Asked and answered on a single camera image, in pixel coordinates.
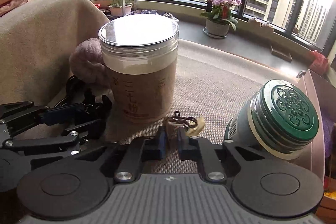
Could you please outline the brown cord star ornament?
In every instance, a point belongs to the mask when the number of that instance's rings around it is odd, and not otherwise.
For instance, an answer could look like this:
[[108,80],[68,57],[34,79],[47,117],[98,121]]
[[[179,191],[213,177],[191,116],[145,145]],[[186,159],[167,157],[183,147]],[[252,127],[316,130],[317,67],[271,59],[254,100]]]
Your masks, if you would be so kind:
[[168,141],[177,139],[177,131],[182,128],[187,137],[198,136],[205,128],[205,119],[203,116],[199,118],[181,116],[179,111],[175,111],[173,116],[163,119],[163,126],[167,133]]

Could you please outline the beige sofa blanket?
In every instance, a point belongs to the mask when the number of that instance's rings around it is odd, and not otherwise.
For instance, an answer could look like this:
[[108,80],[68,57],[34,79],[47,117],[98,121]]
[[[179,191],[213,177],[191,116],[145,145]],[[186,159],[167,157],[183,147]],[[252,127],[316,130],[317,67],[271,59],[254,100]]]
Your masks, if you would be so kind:
[[70,76],[69,57],[108,18],[89,0],[34,0],[1,17],[1,103],[46,105]]

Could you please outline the green lid glass jar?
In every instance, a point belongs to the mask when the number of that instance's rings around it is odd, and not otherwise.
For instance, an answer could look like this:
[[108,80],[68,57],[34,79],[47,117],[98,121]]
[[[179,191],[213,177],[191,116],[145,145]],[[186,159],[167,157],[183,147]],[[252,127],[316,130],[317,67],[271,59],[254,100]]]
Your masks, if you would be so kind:
[[229,121],[224,140],[294,160],[317,131],[317,114],[305,93],[288,81],[270,80]]

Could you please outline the clear lid powder jar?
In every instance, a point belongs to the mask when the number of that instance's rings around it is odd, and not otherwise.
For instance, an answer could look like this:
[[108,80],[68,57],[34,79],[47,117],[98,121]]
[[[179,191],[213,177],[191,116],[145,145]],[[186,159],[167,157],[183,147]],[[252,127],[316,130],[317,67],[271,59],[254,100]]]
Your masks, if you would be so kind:
[[157,14],[112,20],[98,32],[117,110],[134,123],[164,117],[173,103],[179,25]]

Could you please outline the brown wooden tray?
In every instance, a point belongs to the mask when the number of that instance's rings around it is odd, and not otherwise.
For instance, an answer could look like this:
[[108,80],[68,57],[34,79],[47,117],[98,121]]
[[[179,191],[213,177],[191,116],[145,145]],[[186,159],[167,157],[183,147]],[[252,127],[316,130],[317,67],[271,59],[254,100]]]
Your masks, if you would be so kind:
[[285,60],[289,63],[292,62],[293,58],[290,54],[290,52],[282,49],[282,48],[279,48],[279,47],[276,47],[275,45],[271,45],[270,46],[270,51],[271,51],[271,54],[282,59],[282,60]]

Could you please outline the potted pink orchid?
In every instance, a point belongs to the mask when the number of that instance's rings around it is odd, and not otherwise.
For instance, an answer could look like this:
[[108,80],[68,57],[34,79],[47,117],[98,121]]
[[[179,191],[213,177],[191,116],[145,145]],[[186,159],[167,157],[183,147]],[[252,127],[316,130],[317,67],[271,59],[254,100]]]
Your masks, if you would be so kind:
[[203,32],[210,37],[224,39],[230,29],[236,31],[238,21],[232,16],[232,10],[241,3],[241,0],[205,0],[206,11],[201,13],[206,18]]

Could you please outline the pink cardboard box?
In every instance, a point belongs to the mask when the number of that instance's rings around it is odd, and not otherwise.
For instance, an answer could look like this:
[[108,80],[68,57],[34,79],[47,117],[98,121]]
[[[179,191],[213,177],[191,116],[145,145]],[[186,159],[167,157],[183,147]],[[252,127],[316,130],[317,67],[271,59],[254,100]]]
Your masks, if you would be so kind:
[[311,70],[300,78],[297,86],[307,95],[315,108],[318,131],[295,163],[312,171],[323,181],[326,150],[323,114],[335,122],[335,87]]

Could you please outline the pink plastic bag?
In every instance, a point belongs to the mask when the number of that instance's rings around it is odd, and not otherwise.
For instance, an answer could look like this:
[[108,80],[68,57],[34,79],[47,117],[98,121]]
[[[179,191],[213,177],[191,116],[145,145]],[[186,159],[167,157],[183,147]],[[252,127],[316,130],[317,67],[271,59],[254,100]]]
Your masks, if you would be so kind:
[[318,51],[312,51],[311,56],[313,57],[313,62],[310,64],[309,69],[320,76],[323,76],[329,67],[328,59]]

